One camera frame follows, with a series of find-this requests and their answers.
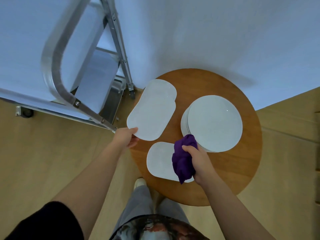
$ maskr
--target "white shoe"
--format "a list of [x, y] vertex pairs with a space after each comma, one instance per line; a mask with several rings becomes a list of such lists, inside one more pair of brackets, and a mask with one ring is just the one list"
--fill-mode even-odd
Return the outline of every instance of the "white shoe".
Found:
[[142, 186], [142, 185], [147, 185], [147, 182], [144, 180], [144, 178], [138, 178], [136, 180], [136, 182], [134, 183], [134, 188], [133, 190], [135, 190], [135, 188], [139, 187], [139, 186]]

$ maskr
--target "hand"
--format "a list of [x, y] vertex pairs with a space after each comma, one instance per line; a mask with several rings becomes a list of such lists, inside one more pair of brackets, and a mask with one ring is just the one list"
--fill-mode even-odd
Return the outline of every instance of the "hand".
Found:
[[119, 128], [115, 131], [112, 143], [121, 147], [121, 149], [131, 148], [137, 145], [139, 138], [134, 135], [137, 133], [138, 127]]
[[193, 178], [198, 185], [203, 186], [211, 175], [216, 173], [208, 154], [199, 145], [198, 150], [192, 145], [183, 145], [182, 149], [192, 156], [192, 165], [195, 169]]

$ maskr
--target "floor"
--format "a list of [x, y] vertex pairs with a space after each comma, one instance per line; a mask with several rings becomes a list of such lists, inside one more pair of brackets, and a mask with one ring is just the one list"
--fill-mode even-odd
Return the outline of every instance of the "floor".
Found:
[[[252, 182], [239, 199], [277, 239], [317, 239], [317, 123], [320, 88], [259, 110], [263, 154]], [[118, 127], [133, 102], [125, 97]], [[105, 129], [44, 113], [14, 116], [0, 101], [0, 239], [41, 208], [112, 139]], [[108, 239], [140, 173], [126, 152], [119, 161], [90, 239]], [[210, 207], [182, 206], [190, 223], [210, 239], [224, 239]]]

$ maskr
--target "round wooden table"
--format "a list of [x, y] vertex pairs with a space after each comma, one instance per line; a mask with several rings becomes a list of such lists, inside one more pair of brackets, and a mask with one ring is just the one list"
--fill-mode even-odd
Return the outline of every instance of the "round wooden table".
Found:
[[150, 174], [147, 154], [159, 141], [174, 143], [181, 139], [180, 122], [183, 112], [196, 99], [206, 95], [226, 98], [239, 111], [243, 132], [239, 143], [226, 152], [208, 153], [218, 175], [234, 194], [240, 193], [256, 173], [262, 153], [262, 132], [258, 116], [244, 93], [232, 82], [213, 72], [200, 69], [179, 69], [165, 73], [158, 79], [170, 82], [177, 90], [176, 110], [162, 135], [154, 141], [143, 141], [131, 149], [131, 155], [148, 186], [165, 197], [189, 206], [208, 206], [209, 201], [196, 182], [171, 181]]

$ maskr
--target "wheel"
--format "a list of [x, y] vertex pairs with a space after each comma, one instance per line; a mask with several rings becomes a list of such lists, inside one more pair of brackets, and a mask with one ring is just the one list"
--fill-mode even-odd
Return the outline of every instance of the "wheel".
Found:
[[32, 109], [21, 107], [21, 117], [22, 118], [31, 118], [34, 115]]
[[129, 91], [129, 93], [130, 93], [130, 98], [131, 99], [136, 99], [136, 95], [135, 95], [135, 93], [134, 93], [134, 91], [132, 90], [132, 91]]

